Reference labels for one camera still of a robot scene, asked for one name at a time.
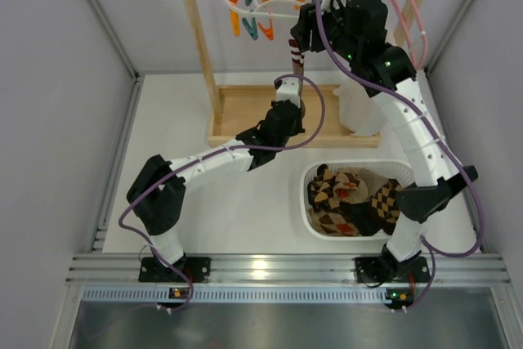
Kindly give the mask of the striped cuff brown sock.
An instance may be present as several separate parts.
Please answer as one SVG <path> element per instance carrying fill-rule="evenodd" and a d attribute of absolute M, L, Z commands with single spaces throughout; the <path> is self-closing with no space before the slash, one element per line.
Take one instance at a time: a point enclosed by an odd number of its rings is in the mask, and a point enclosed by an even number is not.
<path fill-rule="evenodd" d="M 293 104 L 299 107 L 300 111 L 300 120 L 303 120 L 306 114 L 306 107 L 302 100 L 302 89 L 303 89 L 303 80 L 304 76 L 304 54 L 300 51 L 297 40 L 295 38 L 290 38 L 288 40 L 291 59 L 293 63 L 293 78 L 289 79 L 290 92 L 292 93 L 291 101 Z"/>

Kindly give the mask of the brown tan argyle sock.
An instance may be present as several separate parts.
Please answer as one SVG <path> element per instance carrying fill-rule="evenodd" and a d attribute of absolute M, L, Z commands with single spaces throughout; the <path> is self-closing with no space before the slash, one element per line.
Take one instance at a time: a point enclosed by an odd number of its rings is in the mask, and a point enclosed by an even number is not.
<path fill-rule="evenodd" d="M 316 176 L 306 188 L 307 200 L 315 213 L 332 212 L 339 207 L 334 196 L 335 176 L 333 170 L 326 164 L 316 169 Z"/>

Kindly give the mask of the beige long sock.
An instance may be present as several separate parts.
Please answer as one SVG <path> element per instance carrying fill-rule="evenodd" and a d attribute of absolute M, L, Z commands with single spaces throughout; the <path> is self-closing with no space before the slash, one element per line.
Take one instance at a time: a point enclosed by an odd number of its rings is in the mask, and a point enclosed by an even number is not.
<path fill-rule="evenodd" d="M 368 195 L 366 199 L 371 199 L 389 182 L 387 177 L 380 176 L 377 173 L 368 170 L 367 168 L 359 168 L 358 176 L 360 177 L 360 180 L 363 181 L 367 186 Z"/>

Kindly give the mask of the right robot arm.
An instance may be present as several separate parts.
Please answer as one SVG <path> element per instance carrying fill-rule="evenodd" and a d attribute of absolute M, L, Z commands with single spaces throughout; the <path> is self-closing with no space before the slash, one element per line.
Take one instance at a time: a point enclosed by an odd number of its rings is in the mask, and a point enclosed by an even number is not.
<path fill-rule="evenodd" d="M 402 279 L 419 259 L 429 219 L 478 178 L 446 147 L 422 102 L 416 70 L 404 49 L 387 41 L 382 0 L 329 0 L 325 10 L 301 6 L 291 35 L 301 52 L 326 51 L 364 87 L 385 114 L 413 169 L 396 195 L 400 214 L 378 257 L 358 259 L 357 280 L 372 287 Z"/>

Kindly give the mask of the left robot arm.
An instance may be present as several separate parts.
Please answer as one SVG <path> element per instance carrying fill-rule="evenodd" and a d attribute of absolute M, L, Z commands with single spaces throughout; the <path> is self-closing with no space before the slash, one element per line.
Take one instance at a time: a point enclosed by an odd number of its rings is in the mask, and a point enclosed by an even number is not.
<path fill-rule="evenodd" d="M 186 263 L 177 234 L 184 198 L 198 187 L 237 172 L 250 172 L 272 161 L 289 139 L 304 133 L 304 105 L 274 101 L 266 117 L 224 145 L 183 159 L 149 158 L 127 192 L 132 211 L 145 227 L 154 261 L 170 273 Z"/>

